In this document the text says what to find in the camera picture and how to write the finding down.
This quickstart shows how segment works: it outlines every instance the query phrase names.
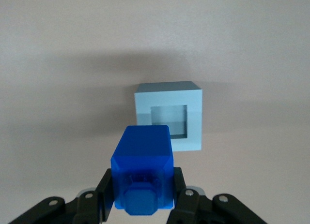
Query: beige wall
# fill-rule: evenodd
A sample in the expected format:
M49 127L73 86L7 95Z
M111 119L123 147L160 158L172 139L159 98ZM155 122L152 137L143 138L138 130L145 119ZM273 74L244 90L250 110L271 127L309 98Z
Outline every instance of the beige wall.
M100 181L139 83L204 89L188 185L310 220L310 0L0 0L0 223ZM168 211L110 223L165 223Z

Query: light blue hollow box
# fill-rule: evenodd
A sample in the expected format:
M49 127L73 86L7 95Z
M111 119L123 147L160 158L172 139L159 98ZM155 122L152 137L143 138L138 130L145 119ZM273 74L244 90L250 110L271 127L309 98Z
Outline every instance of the light blue hollow box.
M202 148L202 89L192 81L140 84L137 125L167 125L173 151Z

